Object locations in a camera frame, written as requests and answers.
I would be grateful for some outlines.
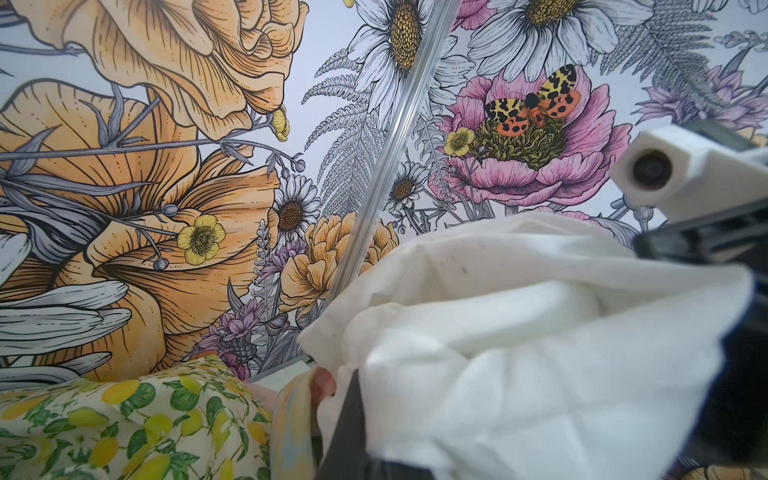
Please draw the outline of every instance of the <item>lemon print fabric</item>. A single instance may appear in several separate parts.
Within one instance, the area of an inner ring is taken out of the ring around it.
[[[0,396],[0,480],[269,480],[270,413],[217,356]]]

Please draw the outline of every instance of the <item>white cloth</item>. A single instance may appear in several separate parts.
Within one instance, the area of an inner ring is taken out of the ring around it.
[[[439,478],[652,480],[694,426],[742,266],[639,260],[550,214],[403,244],[299,337],[335,374],[329,445],[359,370],[366,447]]]

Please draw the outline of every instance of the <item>floral wallpaper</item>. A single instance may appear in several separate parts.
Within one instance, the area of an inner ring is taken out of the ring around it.
[[[538,211],[631,247],[664,222],[607,177],[638,132],[714,119],[766,145],[765,25],[764,0],[464,0],[383,221],[407,241]]]
[[[0,0],[0,389],[298,356],[434,5]]]

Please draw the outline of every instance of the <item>orange flower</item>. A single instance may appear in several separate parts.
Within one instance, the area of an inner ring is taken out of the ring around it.
[[[349,241],[349,233],[355,224],[355,216],[355,212],[350,212],[343,220],[338,215],[332,215],[330,219],[322,217],[316,225],[310,225],[306,230],[304,238],[309,246],[307,253],[289,258],[280,276],[283,288],[280,294],[281,312],[300,308],[297,317],[301,318],[310,312],[318,299],[328,297],[336,276],[336,268],[341,262]],[[398,245],[392,224],[384,227],[380,220],[361,273],[366,272]]]
[[[25,87],[0,114],[0,123],[13,131],[0,132],[0,151],[14,151],[50,127],[56,129],[45,139],[42,150],[98,147],[97,118],[84,102],[94,105],[104,118],[109,118],[114,107],[113,98],[64,84],[40,81]],[[121,129],[142,112],[144,104],[126,100],[124,108]],[[151,144],[187,141],[197,138],[197,129],[175,124],[161,104],[131,135],[146,138]],[[250,156],[252,148],[241,148],[240,153]],[[1,162],[0,166],[7,170],[8,163]],[[239,173],[242,165],[220,152],[201,162],[195,147],[38,160],[30,174],[98,186],[151,182],[101,197],[56,194],[133,225],[169,234],[148,233],[164,259],[161,265],[151,242],[136,227],[117,221],[107,223],[64,265],[27,259],[3,285],[0,299],[31,296],[51,286],[119,279],[129,290],[118,305],[132,312],[123,329],[78,347],[77,352],[65,349],[40,356],[35,364],[108,351],[112,352],[111,360],[88,377],[114,381],[171,366],[191,352],[200,333],[230,308],[227,282],[231,280],[238,295],[247,291],[254,277],[254,260],[263,253],[253,241],[261,220],[277,239],[277,217],[271,210],[274,190],[280,185],[277,174],[267,176],[266,167]],[[175,234],[189,232],[185,229],[194,226],[210,226],[212,219],[211,240],[217,251],[214,253],[209,245],[202,258],[191,257],[189,248],[184,248],[185,236]],[[21,232],[27,226],[18,217],[0,215],[0,229]]]
[[[299,0],[11,0],[39,40],[82,45],[126,87],[150,85],[183,126],[208,137],[250,129],[283,103],[310,8]]]

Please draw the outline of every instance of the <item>pink flower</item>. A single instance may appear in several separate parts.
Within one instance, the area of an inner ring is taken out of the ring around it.
[[[458,27],[465,30],[480,28],[495,13],[495,8],[488,8],[488,0],[464,0],[453,22],[453,30]]]
[[[449,107],[454,115],[445,116],[440,129],[445,133],[461,127],[476,130],[485,119],[485,104],[500,98],[525,98],[529,93],[538,92],[545,81],[543,74],[533,82],[527,82],[523,74],[512,82],[504,81],[500,74],[493,81],[475,77],[459,92],[456,103]],[[607,109],[608,86],[604,84],[591,90],[591,82],[581,67],[577,67],[574,89],[581,94],[581,100],[565,119],[564,146],[561,151],[555,151],[553,158],[538,160],[539,168],[536,168],[522,157],[489,157],[482,161],[474,157],[449,157],[445,159],[447,165],[443,171],[451,188],[476,203],[493,200],[523,207],[545,201],[576,205],[591,198],[607,181],[608,170],[629,146],[632,127],[630,124],[614,126],[616,112]],[[524,139],[530,134],[531,131],[518,138]],[[435,181],[434,178],[430,181],[430,187]],[[434,187],[432,191],[439,194]]]

